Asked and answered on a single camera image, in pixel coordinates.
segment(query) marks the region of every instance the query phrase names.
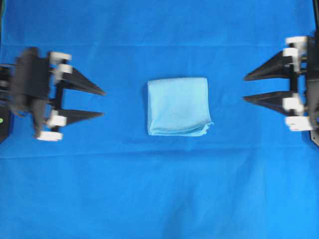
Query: light blue towel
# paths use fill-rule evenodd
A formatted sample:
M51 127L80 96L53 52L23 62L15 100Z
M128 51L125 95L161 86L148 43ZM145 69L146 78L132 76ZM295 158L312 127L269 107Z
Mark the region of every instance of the light blue towel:
M150 135L202 136L212 124L206 78L148 82Z

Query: blue fabric surface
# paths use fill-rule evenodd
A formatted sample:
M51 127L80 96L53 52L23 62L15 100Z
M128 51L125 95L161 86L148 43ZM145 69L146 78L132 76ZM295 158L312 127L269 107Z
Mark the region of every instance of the blue fabric surface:
M108 92L67 91L105 116L0 145L0 238L294 239L319 236L319 150L242 96L288 89L243 77L315 28L310 0L7 0L1 62L27 46L72 54ZM147 82L209 79L214 127L150 136Z
M206 78L148 82L149 135L202 136L212 124Z

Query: blue backdrop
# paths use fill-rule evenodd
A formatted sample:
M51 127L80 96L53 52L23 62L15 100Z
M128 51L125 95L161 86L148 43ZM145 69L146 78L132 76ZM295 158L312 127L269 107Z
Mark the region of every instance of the blue backdrop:
M0 61L27 46L72 54L108 95L68 91L105 116L0 145L0 238L318 238L319 150L242 96L288 81L243 77L315 28L311 0L7 0ZM206 77L202 137L147 134L148 80Z

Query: folded towel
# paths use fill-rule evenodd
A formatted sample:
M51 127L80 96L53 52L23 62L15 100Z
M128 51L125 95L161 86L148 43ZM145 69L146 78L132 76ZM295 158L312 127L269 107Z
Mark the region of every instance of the folded towel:
M212 124L206 78L148 82L150 135L202 136Z

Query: white plastic bracket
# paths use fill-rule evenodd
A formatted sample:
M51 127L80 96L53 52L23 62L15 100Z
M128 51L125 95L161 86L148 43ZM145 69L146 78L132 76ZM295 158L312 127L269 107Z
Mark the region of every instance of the white plastic bracket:
M70 61L72 59L72 56L69 54L65 54L62 52L51 52L50 53L50 64L57 65L59 64L62 60L67 60Z
M64 116L59 116L58 111L51 110L51 116L46 122L46 125L49 128L52 128L55 126L64 127L66 126L66 121L67 121L67 118Z
M293 93L293 96L290 98L283 98L283 108L286 111L294 110L299 116L302 116L305 110L304 104L298 93Z
M307 116L286 117L285 123L291 131L308 131L313 129Z
M299 50L300 56L305 55L307 53L307 40L306 36L295 36L286 38L286 44L293 44L294 48Z
M63 134L59 132L41 131L40 136L36 139L43 141L59 141L62 138Z
M59 83L62 80L63 73L72 74L73 67L67 64L58 64L57 68L54 71L55 79L54 84Z
M294 71L299 72L300 71L300 63L301 59L299 57L299 50L297 48L284 48L283 50L283 56L292 56L294 65Z

